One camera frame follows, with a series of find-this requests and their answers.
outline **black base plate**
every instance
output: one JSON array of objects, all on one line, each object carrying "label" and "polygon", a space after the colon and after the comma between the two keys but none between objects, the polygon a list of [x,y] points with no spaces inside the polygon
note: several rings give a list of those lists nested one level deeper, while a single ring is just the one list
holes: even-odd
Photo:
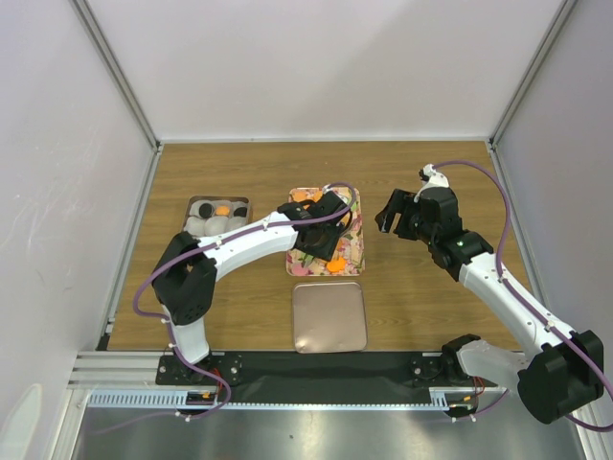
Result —
[{"label": "black base plate", "polygon": [[[449,381],[440,357],[424,356],[422,352],[232,352],[211,356],[200,365],[220,371],[233,386],[235,403],[430,403],[430,387],[473,386],[472,379]],[[212,379],[186,372],[174,356],[163,356],[162,366],[165,372],[158,369],[156,378],[159,385],[216,384]]]}]

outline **white round object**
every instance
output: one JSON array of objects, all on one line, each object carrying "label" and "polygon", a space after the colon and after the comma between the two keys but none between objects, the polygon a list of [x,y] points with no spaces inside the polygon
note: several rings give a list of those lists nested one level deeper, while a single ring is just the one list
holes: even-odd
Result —
[{"label": "white round object", "polygon": [[238,228],[245,226],[246,223],[246,218],[231,218],[228,220],[228,224],[226,225],[226,232],[237,230]]},{"label": "white round object", "polygon": [[215,216],[213,218],[208,218],[204,224],[204,235],[207,237],[221,235],[223,232],[225,232],[227,223],[228,218],[224,216]]},{"label": "white round object", "polygon": [[190,217],[187,222],[185,222],[183,230],[195,237],[204,237],[206,235],[206,223],[207,221],[204,218]]},{"label": "white round object", "polygon": [[213,209],[215,209],[215,205],[213,204],[212,201],[209,201],[208,199],[199,199],[198,201],[195,201],[190,207],[190,216],[196,216],[199,218],[200,217],[200,213],[199,213],[200,206],[202,206],[204,203],[209,203],[211,206],[213,206]]}]

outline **orange food item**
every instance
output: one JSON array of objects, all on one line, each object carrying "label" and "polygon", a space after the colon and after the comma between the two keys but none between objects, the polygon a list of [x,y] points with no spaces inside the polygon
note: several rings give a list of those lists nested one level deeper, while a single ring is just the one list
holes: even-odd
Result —
[{"label": "orange food item", "polygon": [[230,216],[230,208],[227,206],[219,206],[215,209],[216,216]]},{"label": "orange food item", "polygon": [[308,199],[308,195],[307,192],[305,192],[304,190],[295,190],[294,192],[292,192],[291,198],[299,203]]},{"label": "orange food item", "polygon": [[328,262],[326,264],[326,268],[330,273],[338,273],[339,271],[343,271],[345,269],[346,264],[347,261],[341,257],[335,261]]}]

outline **metal floor plate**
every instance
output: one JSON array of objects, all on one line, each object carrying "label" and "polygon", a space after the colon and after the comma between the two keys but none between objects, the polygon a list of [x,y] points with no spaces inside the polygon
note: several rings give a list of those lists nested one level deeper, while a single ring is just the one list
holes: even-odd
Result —
[{"label": "metal floor plate", "polygon": [[477,423],[452,424],[426,411],[237,409],[189,424],[163,416],[91,434],[149,412],[88,408],[73,459],[585,458],[570,423],[541,425],[513,397]]}]

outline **metal frame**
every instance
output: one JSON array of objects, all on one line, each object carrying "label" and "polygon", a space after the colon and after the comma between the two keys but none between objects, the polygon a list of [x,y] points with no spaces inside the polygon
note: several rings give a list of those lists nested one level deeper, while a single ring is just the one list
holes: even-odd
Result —
[{"label": "metal frame", "polygon": [[517,110],[522,100],[524,99],[524,96],[530,89],[530,86],[532,85],[534,78],[538,74],[541,65],[554,47],[559,33],[564,27],[564,24],[566,24],[566,21],[570,17],[571,12],[573,12],[573,9],[578,2],[579,0],[564,0],[557,9],[556,16],[549,25],[545,36],[539,43],[538,48],[536,49],[536,53],[534,53],[534,57],[530,61],[530,64],[528,64],[528,69],[521,78],[519,86],[515,90],[515,93],[513,94],[509,105],[507,105],[507,108],[505,108],[502,118],[498,122],[498,125],[496,125],[496,128],[491,135],[491,144],[494,148],[498,146],[498,143],[504,135],[507,126],[511,122],[515,111]]},{"label": "metal frame", "polygon": [[130,225],[127,240],[125,242],[124,251],[122,252],[122,259],[120,260],[117,273],[113,280],[113,287],[111,294],[106,305],[106,313],[102,319],[102,325],[100,327],[100,335],[105,336],[111,334],[113,326],[115,324],[115,315],[117,314],[117,308],[121,300],[122,292],[124,290],[125,277],[127,276],[127,270],[129,269],[132,252],[134,252],[134,246],[138,238],[141,224],[143,223],[143,217],[145,216],[145,210],[147,208],[148,197],[153,185],[153,179],[157,173],[157,167],[160,163],[160,157],[164,150],[164,144],[161,144],[155,149],[155,152],[151,156],[151,161],[148,165],[147,175],[143,182],[143,188],[139,194],[138,203],[134,212],[134,217]]},{"label": "metal frame", "polygon": [[159,145],[157,137],[155,136],[155,132],[153,132],[153,128],[149,123],[143,108],[139,104],[136,95],[134,94],[134,90],[130,85],[129,81],[125,77],[124,71],[117,60],[115,53],[111,49],[108,44],[108,40],[104,36],[100,24],[94,15],[91,7],[87,0],[70,0],[77,16],[79,17],[83,28],[91,38],[96,50],[98,51],[104,66],[108,70],[111,78],[117,84],[117,88],[119,92],[124,97],[127,106],[130,111],[134,115],[136,122],[138,123],[139,128],[145,134],[148,142],[151,144],[151,147],[156,149]]},{"label": "metal frame", "polygon": [[173,144],[281,144],[288,142],[317,143],[317,142],[470,142],[489,140],[488,136],[296,136],[296,137],[215,137],[203,139],[172,139]]},{"label": "metal frame", "polygon": [[[543,37],[538,49],[530,62],[530,65],[522,77],[513,97],[507,108],[504,111],[501,120],[490,137],[490,142],[486,141],[488,153],[494,165],[494,168],[501,180],[505,190],[511,198],[511,220],[515,230],[515,236],[520,249],[521,257],[526,267],[528,277],[533,288],[534,296],[541,302],[547,303],[546,294],[541,288],[538,270],[535,266],[533,252],[530,247],[530,242],[522,231],[521,222],[518,220],[515,213],[513,203],[513,191],[507,178],[504,163],[501,162],[496,147],[504,135],[504,132],[509,125],[518,106],[521,104],[526,93],[530,89],[531,83],[538,73],[545,58],[549,55],[560,31],[568,20],[578,0],[564,0],[556,17],[552,21],[547,33]],[[117,84],[118,90],[122,94],[128,108],[135,117],[140,129],[146,136],[148,142],[153,148],[151,163],[149,164],[148,173],[143,185],[143,189],[136,207],[134,220],[129,230],[125,251],[118,268],[112,293],[107,305],[108,315],[105,318],[104,325],[101,328],[103,334],[109,334],[112,331],[115,312],[120,300],[122,289],[124,286],[125,275],[129,266],[130,256],[132,254],[138,231],[143,219],[145,208],[147,206],[148,195],[151,184],[156,173],[159,163],[160,154],[163,146],[160,145],[155,133],[148,122],[147,116],[140,106],[134,91],[129,84],[125,74],[115,56],[102,29],[96,20],[96,17],[89,6],[87,0],[70,0],[76,14],[78,15],[85,31],[92,39],[98,53],[102,58],[104,66],[107,68],[109,75]],[[57,429],[56,436],[52,440],[48,450],[47,457],[52,459],[67,459],[70,458],[74,448],[77,445],[79,429],[83,420],[83,415],[90,397],[96,392],[106,392],[109,395],[119,394],[113,391],[142,391],[145,393],[157,391],[160,387],[155,384],[155,374],[157,371],[158,359],[162,355],[160,352],[83,352],[77,357],[75,369],[71,375],[68,389],[66,390],[64,399],[64,410]],[[195,389],[196,387],[184,387],[177,390]],[[463,391],[457,388],[438,388],[431,394],[433,402],[440,402],[440,393]],[[488,391],[499,391],[498,389],[488,389]],[[238,408],[245,408],[244,404],[237,404]],[[253,408],[262,409],[262,406],[255,405]],[[300,407],[283,407],[299,410]],[[349,410],[364,409],[364,407],[349,407]],[[400,410],[414,410],[408,407],[402,407]],[[595,422],[594,413],[591,407],[581,410],[583,418],[591,423]],[[611,450],[608,444],[603,440],[599,433],[579,429],[579,437],[583,445],[587,458],[601,459],[609,458]]]}]

